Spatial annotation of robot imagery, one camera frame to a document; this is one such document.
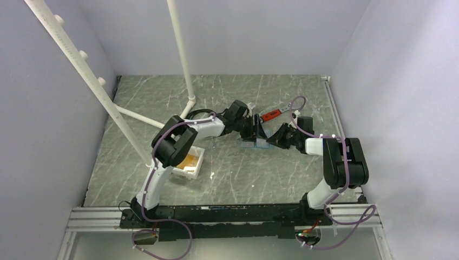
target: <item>red handle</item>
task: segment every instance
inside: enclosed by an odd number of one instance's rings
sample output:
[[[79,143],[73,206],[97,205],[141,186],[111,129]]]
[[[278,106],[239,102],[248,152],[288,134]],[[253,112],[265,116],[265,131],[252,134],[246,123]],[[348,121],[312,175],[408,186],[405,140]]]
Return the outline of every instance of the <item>red handle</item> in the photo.
[[[268,122],[271,119],[275,118],[276,116],[279,116],[280,114],[282,114],[282,112],[277,109],[277,110],[274,110],[274,111],[271,111],[269,113],[266,113],[266,114],[262,115],[261,116],[261,120],[263,122]]]

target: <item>yellow object in box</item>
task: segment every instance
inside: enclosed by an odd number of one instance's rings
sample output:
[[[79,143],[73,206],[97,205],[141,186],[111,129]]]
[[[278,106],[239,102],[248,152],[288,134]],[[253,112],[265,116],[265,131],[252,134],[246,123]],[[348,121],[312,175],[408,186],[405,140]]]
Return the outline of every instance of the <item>yellow object in box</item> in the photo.
[[[185,159],[177,165],[177,168],[182,169],[187,172],[194,172],[196,170],[196,166],[198,165],[199,157],[187,154]]]

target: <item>pvc pipe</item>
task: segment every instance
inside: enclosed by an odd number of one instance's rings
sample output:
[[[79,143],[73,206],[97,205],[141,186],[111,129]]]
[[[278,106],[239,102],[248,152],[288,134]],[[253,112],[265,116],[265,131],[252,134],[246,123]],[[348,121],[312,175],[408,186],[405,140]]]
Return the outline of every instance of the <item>pvc pipe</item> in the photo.
[[[194,104],[196,104],[196,99],[194,99],[194,100],[188,100],[185,109],[184,109],[183,112],[180,114],[180,117],[181,117],[182,119],[185,119],[185,117],[188,115],[189,111],[190,111],[191,108],[194,106]]]
[[[25,0],[29,8],[34,12],[35,16],[48,31],[49,35],[54,39],[62,52],[69,59],[70,63],[75,67],[76,71],[84,79],[88,87],[92,90],[94,95],[100,101],[102,106],[107,110],[108,114],[113,118],[113,121],[118,125],[120,130],[134,146],[134,149],[138,152],[140,157],[144,160],[147,166],[152,163],[152,156],[149,154],[143,146],[140,144],[138,139],[135,137],[132,130],[127,125],[126,121],[121,116],[115,104],[111,101],[101,84],[97,80],[94,73],[91,71],[89,66],[81,57],[78,49],[70,40],[69,36],[65,33],[64,29],[59,24],[49,7],[43,0]]]
[[[179,48],[180,61],[182,62],[183,75],[185,76],[185,82],[188,89],[188,99],[196,100],[194,96],[193,84],[191,83],[191,77],[188,71],[188,62],[186,59],[185,45],[183,44],[182,30],[180,29],[179,14],[177,14],[177,6],[175,0],[167,0],[167,6],[169,7],[169,14],[171,15],[172,27],[174,28],[175,40],[177,41],[177,47]]]
[[[136,112],[132,112],[130,110],[127,110],[125,108],[119,107],[117,105],[115,105],[115,107],[116,107],[116,109],[118,109],[118,111],[120,113],[123,113],[125,115],[129,115],[130,117],[135,118],[137,120],[140,120],[142,122],[145,122],[145,123],[147,123],[149,125],[152,125],[152,126],[155,126],[155,127],[158,127],[158,128],[163,128],[164,127],[164,124],[161,123],[161,122],[155,121],[155,120],[150,119],[150,118],[148,118],[146,116],[140,115],[140,114],[138,114]]]

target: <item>wall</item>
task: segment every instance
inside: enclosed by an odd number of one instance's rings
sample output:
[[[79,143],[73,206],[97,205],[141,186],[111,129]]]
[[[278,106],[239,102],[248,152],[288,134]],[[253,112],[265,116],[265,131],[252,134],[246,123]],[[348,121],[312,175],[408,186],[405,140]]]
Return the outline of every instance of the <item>wall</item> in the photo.
[[[182,74],[167,2],[79,0],[118,74]],[[192,74],[330,75],[369,0],[177,0]]]
[[[373,0],[331,76],[395,259],[458,259],[459,2]]]
[[[1,2],[0,258],[56,259],[107,114],[26,3]],[[79,6],[47,3],[111,93],[114,71]]]

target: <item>robotic arm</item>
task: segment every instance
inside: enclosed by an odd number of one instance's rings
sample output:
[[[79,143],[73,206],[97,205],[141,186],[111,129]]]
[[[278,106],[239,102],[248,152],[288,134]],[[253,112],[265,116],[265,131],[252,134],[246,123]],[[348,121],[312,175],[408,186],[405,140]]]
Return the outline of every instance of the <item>robotic arm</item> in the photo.
[[[248,116],[247,106],[239,101],[234,101],[230,108],[224,113],[199,120],[183,120],[178,116],[173,116],[157,134],[152,142],[154,147],[159,138],[162,137],[173,126],[189,122],[170,132],[160,143],[152,154],[153,159],[158,161],[157,167],[150,168],[147,179],[139,192],[131,201],[130,207],[134,214],[143,221],[142,200],[145,196],[144,213],[148,218],[155,218],[155,211],[159,204],[160,194],[167,179],[172,173],[172,169],[181,163],[187,155],[191,145],[196,139],[206,137],[219,137],[233,131],[239,132],[243,139],[251,139],[257,135],[263,135],[258,115]],[[314,134],[311,117],[298,117],[297,125],[308,133]],[[368,168],[363,157],[362,148],[357,138],[345,139],[345,144],[338,143],[334,138],[310,138],[295,127],[287,123],[282,124],[281,128],[267,142],[279,148],[289,149],[294,146],[300,153],[322,155],[324,157],[324,179],[317,187],[303,196],[306,211],[308,209],[317,210],[323,208],[324,204],[334,196],[340,187],[345,185],[344,163],[342,161],[342,145],[348,148],[348,165],[350,172],[350,186],[354,189],[368,181]],[[151,174],[151,182],[147,189],[148,179]]]

